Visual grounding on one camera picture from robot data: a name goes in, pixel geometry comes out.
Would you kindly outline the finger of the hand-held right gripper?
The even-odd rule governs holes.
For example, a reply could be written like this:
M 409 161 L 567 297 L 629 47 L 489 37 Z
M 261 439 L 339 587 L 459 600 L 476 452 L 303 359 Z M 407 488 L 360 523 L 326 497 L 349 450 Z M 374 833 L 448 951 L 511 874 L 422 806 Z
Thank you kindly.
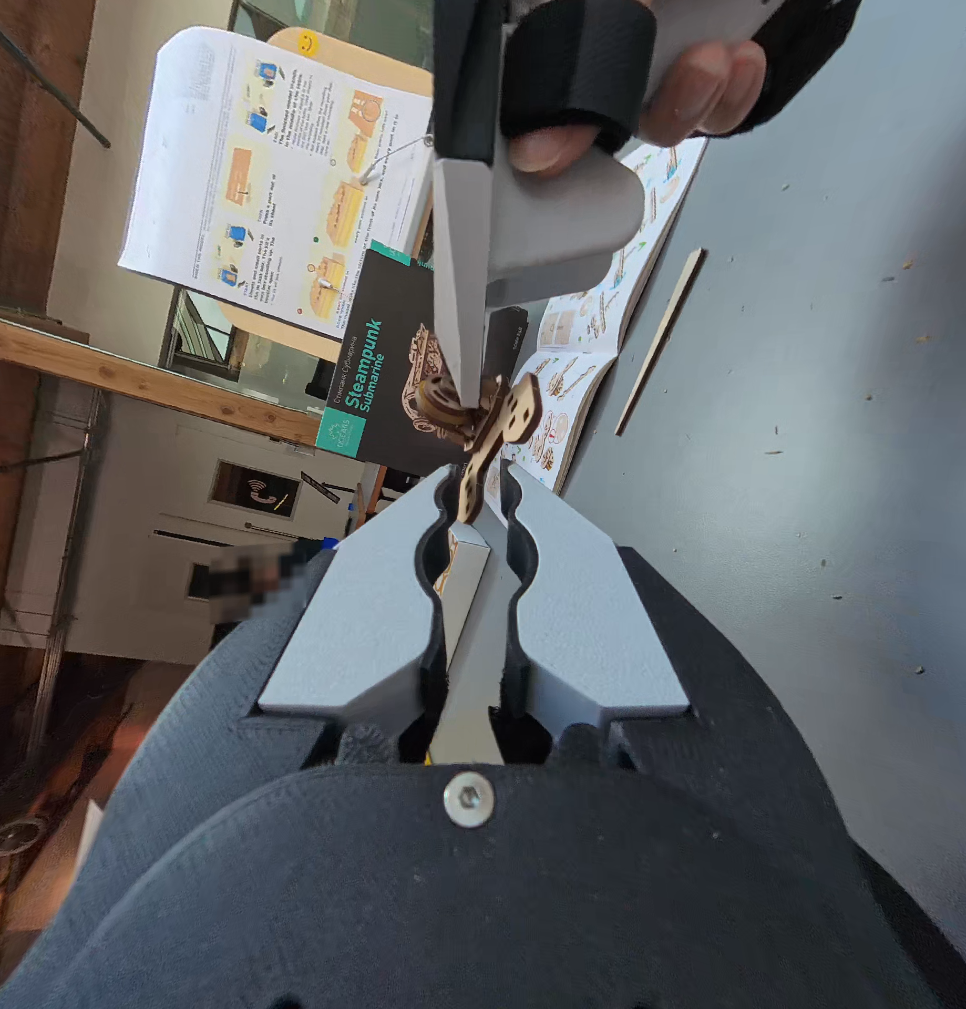
M 633 170 L 591 148 L 552 179 L 493 167 L 487 309 L 591 289 L 641 227 L 643 186 Z
M 492 171 L 434 163 L 435 332 L 462 407 L 479 405 L 490 251 Z

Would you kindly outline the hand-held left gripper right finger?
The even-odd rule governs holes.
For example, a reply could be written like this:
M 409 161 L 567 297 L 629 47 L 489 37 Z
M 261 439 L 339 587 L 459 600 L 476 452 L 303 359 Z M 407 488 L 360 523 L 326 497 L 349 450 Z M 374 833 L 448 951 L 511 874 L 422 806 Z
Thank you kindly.
M 500 712 L 548 733 L 672 716 L 686 691 L 615 543 L 518 464 L 503 461 L 507 612 Z

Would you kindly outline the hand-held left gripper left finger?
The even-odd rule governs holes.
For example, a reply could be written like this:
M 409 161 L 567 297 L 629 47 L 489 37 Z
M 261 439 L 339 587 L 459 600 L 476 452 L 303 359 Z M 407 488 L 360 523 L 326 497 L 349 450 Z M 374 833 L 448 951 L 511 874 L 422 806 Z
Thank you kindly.
M 439 718 L 449 681 L 435 584 L 450 564 L 460 473 L 439 467 L 338 546 L 258 698 L 262 713 L 335 725 Z

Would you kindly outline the round wooden gear assembly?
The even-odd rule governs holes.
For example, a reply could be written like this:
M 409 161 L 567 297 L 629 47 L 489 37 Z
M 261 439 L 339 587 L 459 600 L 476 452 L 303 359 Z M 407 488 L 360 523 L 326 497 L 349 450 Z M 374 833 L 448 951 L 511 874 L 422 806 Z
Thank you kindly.
M 444 437 L 462 448 L 473 443 L 481 410 L 461 404 L 451 375 L 437 373 L 426 376 L 418 384 L 414 399 L 419 413 Z

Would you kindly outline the wooden model part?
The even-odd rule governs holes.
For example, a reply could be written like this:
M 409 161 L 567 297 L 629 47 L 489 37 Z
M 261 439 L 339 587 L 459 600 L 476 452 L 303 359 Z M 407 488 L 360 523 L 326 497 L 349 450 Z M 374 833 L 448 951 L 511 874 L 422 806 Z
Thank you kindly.
M 513 386 L 498 382 L 489 411 L 474 429 L 469 459 L 459 489 L 457 521 L 474 523 L 482 509 L 484 487 L 489 468 L 504 445 L 525 443 L 540 423 L 540 383 L 526 372 Z

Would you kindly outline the black model kit box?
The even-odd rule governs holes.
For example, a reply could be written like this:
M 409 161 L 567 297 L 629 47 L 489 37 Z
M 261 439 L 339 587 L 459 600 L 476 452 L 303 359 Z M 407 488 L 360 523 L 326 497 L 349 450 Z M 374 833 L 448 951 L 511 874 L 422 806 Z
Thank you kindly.
M 435 334 L 433 270 L 372 241 L 365 253 L 316 447 L 415 476 L 467 453 L 416 407 L 446 370 Z

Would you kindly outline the person's right hand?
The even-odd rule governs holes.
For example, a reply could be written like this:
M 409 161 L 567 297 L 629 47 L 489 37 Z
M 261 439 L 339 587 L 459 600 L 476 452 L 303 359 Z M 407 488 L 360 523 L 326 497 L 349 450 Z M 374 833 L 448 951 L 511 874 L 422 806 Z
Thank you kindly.
M 638 136 L 652 145 L 671 147 L 695 134 L 733 131 L 762 94 L 766 72 L 765 51 L 751 40 L 687 49 L 669 68 L 641 113 Z M 552 178 L 577 161 L 599 133 L 593 124 L 538 130 L 511 140 L 508 160 L 530 176 Z

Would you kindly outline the wooden clipboard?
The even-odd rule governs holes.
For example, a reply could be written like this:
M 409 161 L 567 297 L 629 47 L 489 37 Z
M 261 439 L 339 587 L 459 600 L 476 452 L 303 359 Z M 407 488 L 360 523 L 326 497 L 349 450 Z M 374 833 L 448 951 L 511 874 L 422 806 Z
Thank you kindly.
M 300 55 L 296 46 L 296 38 L 300 29 L 305 28 L 287 27 L 278 30 L 269 38 L 269 44 L 289 53 Z M 402 63 L 400 60 L 378 54 L 372 50 L 363 49 L 325 33 L 316 33 L 320 41 L 320 48 L 317 57 L 309 58 L 310 60 L 358 77 L 369 84 L 382 85 L 426 98 L 433 96 L 433 77 L 429 70 L 416 68 Z M 310 332 L 279 319 L 270 319 L 249 309 L 225 302 L 221 304 L 221 311 L 234 327 L 248 334 L 263 337 L 274 343 L 331 363 L 335 363 L 340 355 L 341 341 L 323 333 Z

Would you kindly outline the thin wooden strip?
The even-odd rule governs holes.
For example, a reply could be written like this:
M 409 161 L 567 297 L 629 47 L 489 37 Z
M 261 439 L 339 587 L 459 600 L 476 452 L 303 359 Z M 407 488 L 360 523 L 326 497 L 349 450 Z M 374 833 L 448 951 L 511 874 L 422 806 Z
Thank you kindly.
M 638 375 L 633 382 L 620 417 L 615 425 L 614 435 L 616 437 L 621 437 L 628 426 L 629 419 L 633 413 L 636 403 L 641 397 L 641 393 L 643 391 L 646 382 L 653 371 L 656 361 L 665 349 L 666 341 L 671 337 L 675 323 L 688 300 L 693 284 L 697 281 L 697 276 L 702 271 L 703 264 L 707 256 L 708 250 L 704 247 L 697 247 L 691 251 L 687 257 L 677 284 L 673 289 L 673 293 L 666 304 L 663 317 L 655 330 L 651 345 L 648 351 L 646 351 L 644 359 L 641 362 L 641 368 Z

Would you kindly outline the open instruction booklet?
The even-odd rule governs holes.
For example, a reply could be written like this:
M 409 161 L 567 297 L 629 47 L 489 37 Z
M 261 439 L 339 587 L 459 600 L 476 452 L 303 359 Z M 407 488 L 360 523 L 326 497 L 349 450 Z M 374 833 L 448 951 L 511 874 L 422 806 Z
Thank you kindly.
M 705 137 L 669 148 L 641 145 L 622 158 L 641 181 L 641 226 L 612 255 L 599 283 L 576 284 L 544 309 L 537 350 L 518 373 L 540 382 L 540 423 L 527 443 L 504 446 L 501 454 L 554 493 L 565 486 L 592 401 L 622 350 L 707 145 Z

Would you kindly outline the black phone sign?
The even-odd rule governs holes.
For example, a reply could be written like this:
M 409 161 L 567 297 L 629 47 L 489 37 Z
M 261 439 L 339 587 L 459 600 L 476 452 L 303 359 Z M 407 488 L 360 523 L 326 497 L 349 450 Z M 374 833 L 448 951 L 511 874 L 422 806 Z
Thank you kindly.
M 300 481 L 296 478 L 220 460 L 209 501 L 292 520 L 299 491 Z

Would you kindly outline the white booth cabinet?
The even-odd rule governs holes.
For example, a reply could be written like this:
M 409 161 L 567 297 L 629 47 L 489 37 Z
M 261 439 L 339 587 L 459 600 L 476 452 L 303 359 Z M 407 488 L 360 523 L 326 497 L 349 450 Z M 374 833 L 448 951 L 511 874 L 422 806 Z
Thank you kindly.
M 72 653 L 194 664 L 212 640 L 203 572 L 221 549 L 344 533 L 361 463 L 128 397 L 98 406 L 86 466 L 56 461 L 25 478 L 0 645 L 48 645 L 79 476 L 85 518 L 61 610 Z M 210 502 L 220 460 L 299 480 L 292 520 Z

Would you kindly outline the white instruction sheet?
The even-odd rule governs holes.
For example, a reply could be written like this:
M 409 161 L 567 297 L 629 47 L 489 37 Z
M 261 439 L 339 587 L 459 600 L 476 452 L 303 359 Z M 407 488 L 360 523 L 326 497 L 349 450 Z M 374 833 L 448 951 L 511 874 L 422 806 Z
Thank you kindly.
M 340 341 L 372 241 L 410 252 L 431 98 L 212 27 L 156 57 L 119 267 Z

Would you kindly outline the wooden beam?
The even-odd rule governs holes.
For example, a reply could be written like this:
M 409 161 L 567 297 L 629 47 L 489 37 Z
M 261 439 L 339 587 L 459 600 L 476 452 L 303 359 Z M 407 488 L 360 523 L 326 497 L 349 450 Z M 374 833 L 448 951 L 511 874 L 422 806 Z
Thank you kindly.
M 0 363 L 314 448 L 320 420 L 0 317 Z

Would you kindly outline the black metal rod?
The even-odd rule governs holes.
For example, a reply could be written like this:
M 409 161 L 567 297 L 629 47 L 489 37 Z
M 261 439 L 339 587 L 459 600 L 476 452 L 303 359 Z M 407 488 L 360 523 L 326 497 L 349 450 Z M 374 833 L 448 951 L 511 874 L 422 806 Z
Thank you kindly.
M 111 141 L 80 111 L 74 100 L 51 81 L 32 57 L 29 57 L 0 26 L 0 49 L 10 57 L 53 101 L 64 109 L 102 148 L 111 149 Z

